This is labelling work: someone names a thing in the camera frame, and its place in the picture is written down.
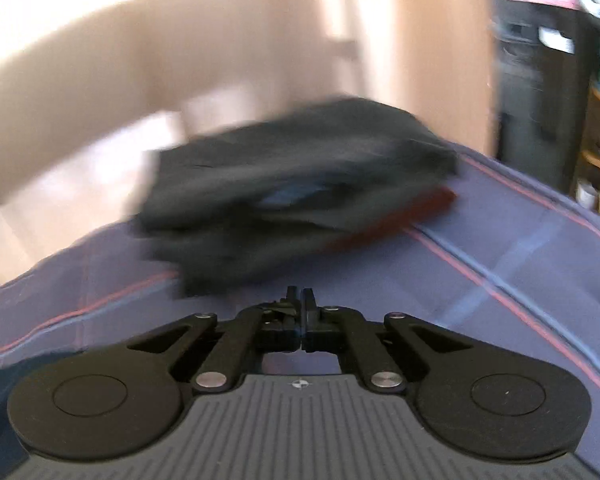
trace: purple fabric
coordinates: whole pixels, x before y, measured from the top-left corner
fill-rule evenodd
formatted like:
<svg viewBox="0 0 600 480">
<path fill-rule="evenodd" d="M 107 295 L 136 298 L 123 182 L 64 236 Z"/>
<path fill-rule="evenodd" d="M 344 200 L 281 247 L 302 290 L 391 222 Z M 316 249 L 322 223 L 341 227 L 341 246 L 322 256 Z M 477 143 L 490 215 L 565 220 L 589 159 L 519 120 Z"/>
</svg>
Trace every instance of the purple fabric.
<svg viewBox="0 0 600 480">
<path fill-rule="evenodd" d="M 579 455 L 600 470 L 600 218 L 531 179 L 458 147 L 452 211 L 361 250 L 314 256 L 224 296 L 178 297 L 167 264 L 143 260 L 128 224 L 109 226 L 0 288 L 0 367 L 105 345 L 191 312 L 233 317 L 314 288 L 381 320 L 401 310 L 553 362 L 588 388 Z M 331 356 L 274 354 L 271 372 L 337 371 Z"/>
</svg>

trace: gray ribbed plate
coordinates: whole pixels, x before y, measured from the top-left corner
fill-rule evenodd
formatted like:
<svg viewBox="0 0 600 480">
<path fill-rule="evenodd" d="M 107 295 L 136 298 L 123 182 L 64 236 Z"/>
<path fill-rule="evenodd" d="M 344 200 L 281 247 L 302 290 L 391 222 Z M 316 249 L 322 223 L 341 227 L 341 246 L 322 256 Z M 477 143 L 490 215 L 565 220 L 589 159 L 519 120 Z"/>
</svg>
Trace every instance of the gray ribbed plate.
<svg viewBox="0 0 600 480">
<path fill-rule="evenodd" d="M 404 400 L 368 392 L 353 375 L 247 376 L 232 392 L 200 397 L 175 430 L 134 455 L 87 464 L 31 456 L 10 476 L 10 480 L 596 478 L 573 455 L 533 465 L 503 465 L 462 455 L 430 436 Z"/>
</svg>

